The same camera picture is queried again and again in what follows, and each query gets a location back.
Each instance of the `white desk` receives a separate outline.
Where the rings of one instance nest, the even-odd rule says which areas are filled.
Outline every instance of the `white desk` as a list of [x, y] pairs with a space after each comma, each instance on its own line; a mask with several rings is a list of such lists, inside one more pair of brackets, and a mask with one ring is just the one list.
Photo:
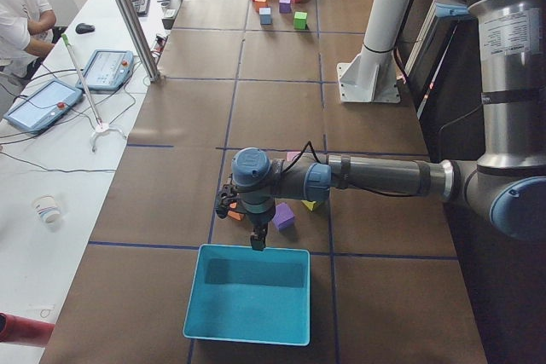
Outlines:
[[[152, 0], [148, 16], [140, 19], [150, 46], [156, 33], [165, 35], [162, 15], [160, 4]], [[96, 30], [76, 34], [74, 29], [81, 22], [94, 25]], [[81, 66], [95, 49], [128, 49], [136, 53], [114, 0], [89, 0], [67, 28], [66, 34]], [[44, 64], [51, 71], [73, 68], [62, 41], [54, 47]], [[36, 75], [46, 72], [41, 67]], [[58, 76], [69, 84], [75, 84], [78, 79], [75, 72]], [[32, 93], [51, 78], [48, 76], [32, 82], [23, 93]], [[136, 103], [115, 121], [126, 134], [137, 118], [147, 88], [147, 73], [142, 65], [138, 65], [126, 87]], [[103, 98], [104, 95], [96, 95], [95, 101]], [[120, 91], [99, 104], [98, 110], [102, 119], [109, 122], [132, 102], [129, 95]], [[83, 111], [87, 107], [87, 100], [83, 100], [76, 109]], [[86, 113], [94, 125], [91, 110]], [[69, 113], [61, 121], [75, 115]], [[50, 169], [116, 169], [126, 141], [117, 133], [100, 136], [96, 153], [92, 153], [92, 131], [88, 119], [80, 116], [35, 139], [4, 145], [3, 151]], [[17, 132], [5, 120], [0, 123], [0, 136]], [[0, 138], [0, 144], [28, 136]], [[46, 172], [0, 155], [0, 311], [56, 322], [112, 179], [113, 172]], [[44, 194], [53, 195], [62, 212], [62, 218], [49, 225], [41, 222], [31, 207], [32, 201]], [[43, 352], [44, 349], [36, 347], [0, 344], [0, 362], [33, 364], [39, 361]]]

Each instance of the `green cube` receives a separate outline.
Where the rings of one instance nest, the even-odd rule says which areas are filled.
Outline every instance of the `green cube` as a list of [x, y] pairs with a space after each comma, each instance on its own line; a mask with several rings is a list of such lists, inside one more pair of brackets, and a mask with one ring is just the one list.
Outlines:
[[293, 16], [293, 28], [298, 30], [305, 30], [307, 27], [307, 13], [296, 12]]

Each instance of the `blue cube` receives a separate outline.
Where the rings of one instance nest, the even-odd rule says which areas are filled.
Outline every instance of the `blue cube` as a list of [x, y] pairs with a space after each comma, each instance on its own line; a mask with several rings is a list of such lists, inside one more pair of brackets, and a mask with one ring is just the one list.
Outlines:
[[259, 8], [259, 22], [262, 25], [271, 24], [271, 8]]

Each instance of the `paper cup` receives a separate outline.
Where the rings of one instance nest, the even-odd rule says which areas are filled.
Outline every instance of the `paper cup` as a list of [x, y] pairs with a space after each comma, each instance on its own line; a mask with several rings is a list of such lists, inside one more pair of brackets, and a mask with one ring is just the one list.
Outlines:
[[61, 217], [61, 210], [50, 195], [40, 196], [32, 202], [32, 207], [46, 223], [52, 223]]

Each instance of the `teal plastic bin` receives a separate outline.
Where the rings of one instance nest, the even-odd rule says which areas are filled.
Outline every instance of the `teal plastic bin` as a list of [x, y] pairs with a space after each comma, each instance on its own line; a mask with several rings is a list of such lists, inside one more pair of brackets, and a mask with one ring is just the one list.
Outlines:
[[305, 250], [201, 246], [184, 336], [309, 344], [310, 261]]

